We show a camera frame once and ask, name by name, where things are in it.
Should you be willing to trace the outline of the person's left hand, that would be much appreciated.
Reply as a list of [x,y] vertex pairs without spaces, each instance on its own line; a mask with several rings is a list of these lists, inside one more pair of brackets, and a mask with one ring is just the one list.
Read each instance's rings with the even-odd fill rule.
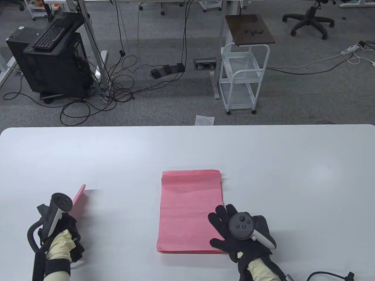
[[42,228],[38,229],[40,245],[48,245],[46,251],[47,260],[66,259],[70,263],[75,263],[82,258],[84,247],[80,243],[80,234],[76,227],[76,219],[69,213],[63,213],[57,221],[53,233],[44,238]]

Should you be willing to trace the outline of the person's right hand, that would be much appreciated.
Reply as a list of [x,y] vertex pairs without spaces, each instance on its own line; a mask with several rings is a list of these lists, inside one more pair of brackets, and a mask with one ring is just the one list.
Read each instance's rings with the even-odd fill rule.
[[208,214],[209,222],[223,238],[223,240],[212,238],[210,245],[229,254],[229,258],[234,263],[239,263],[241,258],[246,263],[250,263],[258,258],[270,256],[271,250],[260,242],[251,238],[241,240],[233,236],[229,230],[229,221],[237,213],[236,208],[232,204],[228,204],[226,206],[218,205],[214,213]]

